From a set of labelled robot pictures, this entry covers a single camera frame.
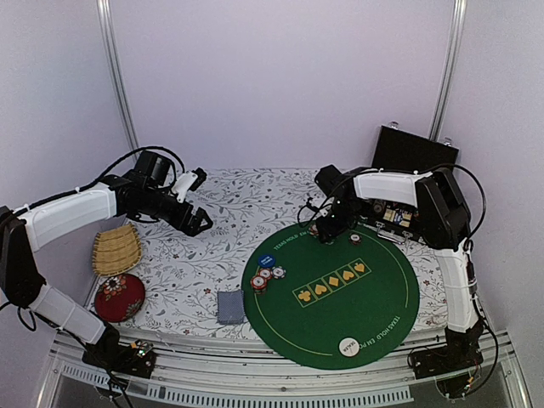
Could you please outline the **dark maroon chip stack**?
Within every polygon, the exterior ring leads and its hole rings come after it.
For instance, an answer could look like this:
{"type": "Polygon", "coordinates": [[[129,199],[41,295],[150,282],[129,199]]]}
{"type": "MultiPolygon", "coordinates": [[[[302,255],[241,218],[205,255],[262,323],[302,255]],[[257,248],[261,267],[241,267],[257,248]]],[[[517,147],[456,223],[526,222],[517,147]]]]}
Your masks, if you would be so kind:
{"type": "Polygon", "coordinates": [[[352,233],[349,235],[349,241],[354,245],[360,245],[362,243],[362,236],[357,233],[352,233]]]}

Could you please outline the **blue blind button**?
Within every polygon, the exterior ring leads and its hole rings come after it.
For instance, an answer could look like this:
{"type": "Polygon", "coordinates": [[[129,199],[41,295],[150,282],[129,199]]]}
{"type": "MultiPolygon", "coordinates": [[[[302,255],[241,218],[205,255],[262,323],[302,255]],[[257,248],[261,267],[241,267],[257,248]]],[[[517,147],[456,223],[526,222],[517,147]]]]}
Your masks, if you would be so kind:
{"type": "Polygon", "coordinates": [[[276,259],[271,254],[263,254],[258,257],[258,266],[263,269],[270,269],[275,267],[276,259]]]}

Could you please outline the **single red five chip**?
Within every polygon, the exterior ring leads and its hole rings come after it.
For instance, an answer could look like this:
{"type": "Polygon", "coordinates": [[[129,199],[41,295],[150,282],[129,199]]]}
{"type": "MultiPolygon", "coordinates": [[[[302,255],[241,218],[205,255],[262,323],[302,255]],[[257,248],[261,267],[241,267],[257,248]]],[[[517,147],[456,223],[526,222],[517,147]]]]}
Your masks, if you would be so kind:
{"type": "Polygon", "coordinates": [[[258,276],[263,277],[267,281],[269,281],[273,277],[272,271],[270,269],[260,269],[258,271],[258,276]]]}

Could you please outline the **blue playing card deck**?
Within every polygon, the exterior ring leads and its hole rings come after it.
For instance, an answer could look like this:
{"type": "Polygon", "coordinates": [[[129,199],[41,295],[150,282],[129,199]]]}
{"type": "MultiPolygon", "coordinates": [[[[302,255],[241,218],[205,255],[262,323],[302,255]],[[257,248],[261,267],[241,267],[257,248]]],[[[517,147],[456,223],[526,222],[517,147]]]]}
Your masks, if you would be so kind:
{"type": "Polygon", "coordinates": [[[218,292],[218,323],[220,325],[240,325],[245,320],[244,292],[218,292]]]}

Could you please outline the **white dealer button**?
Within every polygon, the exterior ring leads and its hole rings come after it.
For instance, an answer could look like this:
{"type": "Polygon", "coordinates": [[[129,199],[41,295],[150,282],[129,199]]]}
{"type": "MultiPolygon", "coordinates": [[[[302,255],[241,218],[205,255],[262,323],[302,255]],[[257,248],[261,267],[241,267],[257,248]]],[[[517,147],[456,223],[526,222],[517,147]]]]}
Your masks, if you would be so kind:
{"type": "Polygon", "coordinates": [[[339,342],[338,349],[344,357],[352,358],[360,352],[361,346],[355,338],[345,337],[339,342]]]}

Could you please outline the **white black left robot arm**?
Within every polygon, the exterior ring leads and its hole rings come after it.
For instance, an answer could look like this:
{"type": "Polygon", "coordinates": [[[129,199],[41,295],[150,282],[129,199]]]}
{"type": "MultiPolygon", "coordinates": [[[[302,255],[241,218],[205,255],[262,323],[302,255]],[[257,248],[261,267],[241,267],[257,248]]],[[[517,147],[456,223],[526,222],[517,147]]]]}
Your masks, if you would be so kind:
{"type": "Polygon", "coordinates": [[[122,176],[105,169],[83,187],[16,211],[1,209],[1,289],[8,303],[72,335],[85,348],[89,364],[109,371],[152,367],[154,355],[122,346],[116,328],[50,286],[39,274],[34,254],[63,235],[120,216],[133,221],[142,216],[163,220],[187,236],[212,227],[207,212],[185,200],[188,191],[197,190],[207,179],[203,169],[175,175],[166,184],[167,175],[174,173],[181,159],[161,146],[135,152],[136,164],[122,176]]]}

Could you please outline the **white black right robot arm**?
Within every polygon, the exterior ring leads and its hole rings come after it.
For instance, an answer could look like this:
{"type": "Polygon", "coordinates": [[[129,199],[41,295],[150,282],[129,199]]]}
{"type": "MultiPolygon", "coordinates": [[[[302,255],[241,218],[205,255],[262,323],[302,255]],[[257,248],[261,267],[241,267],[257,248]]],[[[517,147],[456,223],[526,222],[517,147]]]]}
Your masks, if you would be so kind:
{"type": "Polygon", "coordinates": [[[422,172],[357,167],[341,173],[329,165],[314,178],[324,201],[305,203],[313,213],[306,224],[322,243],[365,222],[383,239],[404,237],[433,250],[447,301],[445,346],[409,353],[416,378],[480,366],[479,338],[490,329],[477,304],[471,213],[452,170],[446,163],[422,172]]]}

